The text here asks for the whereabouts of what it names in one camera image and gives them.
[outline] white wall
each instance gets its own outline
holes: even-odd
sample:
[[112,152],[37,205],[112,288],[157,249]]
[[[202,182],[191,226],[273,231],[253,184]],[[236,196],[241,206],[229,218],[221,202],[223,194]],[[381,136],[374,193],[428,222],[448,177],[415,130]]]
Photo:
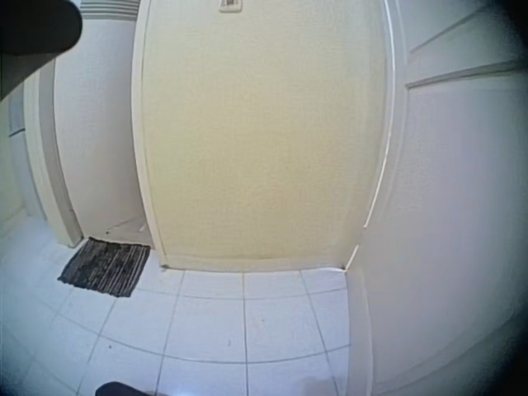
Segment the white wall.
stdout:
[[26,147],[26,124],[24,122],[24,87],[18,86],[6,100],[9,101],[9,143],[11,145],[16,182],[20,188],[26,213],[37,219],[45,219],[30,167]]
[[60,162],[88,236],[144,216],[130,119],[134,28],[133,21],[85,20],[78,44],[56,61]]
[[387,3],[394,136],[353,262],[364,274],[371,333],[362,341],[371,340],[364,365],[372,370],[361,393],[349,391],[471,394],[525,324],[528,77],[493,10]]
[[9,144],[9,113],[7,100],[0,102],[0,236],[12,226],[16,216],[24,210],[24,202],[17,185]]

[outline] black striped rug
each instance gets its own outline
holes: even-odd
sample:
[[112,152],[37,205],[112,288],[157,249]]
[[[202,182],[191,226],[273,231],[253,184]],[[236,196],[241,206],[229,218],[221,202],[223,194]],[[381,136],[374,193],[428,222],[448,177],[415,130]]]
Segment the black striped rug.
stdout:
[[59,281],[115,297],[130,297],[149,254],[149,246],[89,238],[63,269]]

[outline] air vent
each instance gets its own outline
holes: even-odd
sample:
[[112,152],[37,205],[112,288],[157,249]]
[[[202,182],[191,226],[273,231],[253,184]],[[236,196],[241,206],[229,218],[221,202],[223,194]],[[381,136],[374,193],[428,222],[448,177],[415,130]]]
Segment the air vent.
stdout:
[[139,0],[82,0],[83,19],[111,19],[135,21],[138,17]]
[[220,0],[220,12],[241,12],[242,0]]

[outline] floor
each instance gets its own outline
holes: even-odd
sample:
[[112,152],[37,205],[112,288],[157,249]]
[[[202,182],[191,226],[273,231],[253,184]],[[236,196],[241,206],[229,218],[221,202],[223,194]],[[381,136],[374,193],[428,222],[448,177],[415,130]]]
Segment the floor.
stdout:
[[93,235],[95,238],[118,243],[141,243],[153,246],[149,226],[144,216],[134,217],[124,223],[117,224],[101,235]]
[[93,396],[120,381],[170,396],[336,396],[349,316],[336,270],[161,270],[153,252],[129,299],[57,281],[74,250],[27,220],[0,240],[2,384]]

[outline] wall trim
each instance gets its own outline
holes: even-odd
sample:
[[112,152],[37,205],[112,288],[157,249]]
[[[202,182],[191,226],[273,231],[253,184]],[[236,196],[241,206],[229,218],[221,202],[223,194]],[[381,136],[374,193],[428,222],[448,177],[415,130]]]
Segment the wall trim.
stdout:
[[152,196],[150,195],[149,170],[144,144],[143,128],[143,61],[145,41],[147,38],[147,25],[150,14],[150,0],[142,0],[139,4],[138,20],[134,33],[134,48],[132,54],[132,82],[131,82],[131,107],[132,107],[132,135],[134,137],[135,162],[138,169],[139,189],[150,229],[154,250],[158,253],[159,261],[168,265],[167,255],[159,235],[158,222],[154,213]]
[[347,273],[346,283],[351,324],[351,348],[346,394],[370,396],[374,381],[374,354],[369,301],[363,269],[360,266],[352,267]]
[[166,255],[164,266],[177,270],[212,272],[269,272],[334,268],[335,257],[316,256],[303,258],[203,258],[183,255]]

